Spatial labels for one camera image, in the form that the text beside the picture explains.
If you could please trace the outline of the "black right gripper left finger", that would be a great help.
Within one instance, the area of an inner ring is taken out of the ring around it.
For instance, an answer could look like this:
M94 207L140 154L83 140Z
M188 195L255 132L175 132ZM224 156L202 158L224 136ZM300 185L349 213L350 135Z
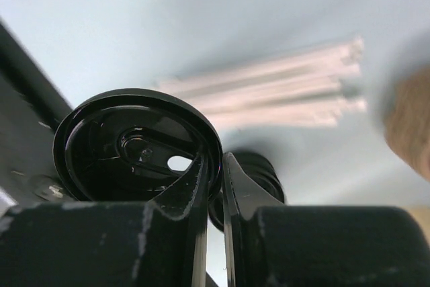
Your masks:
M204 286L208 217L207 156L144 206L144 285Z

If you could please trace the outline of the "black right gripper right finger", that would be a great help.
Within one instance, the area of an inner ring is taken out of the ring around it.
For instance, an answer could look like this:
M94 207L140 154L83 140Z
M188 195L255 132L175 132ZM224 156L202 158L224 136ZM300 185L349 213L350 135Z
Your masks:
M258 209L281 206L242 170L232 153L223 157L223 212L229 286L256 286L267 275Z

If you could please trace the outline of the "black coffee cup lid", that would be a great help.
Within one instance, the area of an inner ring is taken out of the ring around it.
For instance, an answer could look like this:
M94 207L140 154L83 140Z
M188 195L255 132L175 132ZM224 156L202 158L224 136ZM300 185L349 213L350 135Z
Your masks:
M81 201L145 201L185 174L181 157L209 160L208 195L221 186L222 146L188 103L149 89L116 89L76 107L58 127L52 154L70 195Z

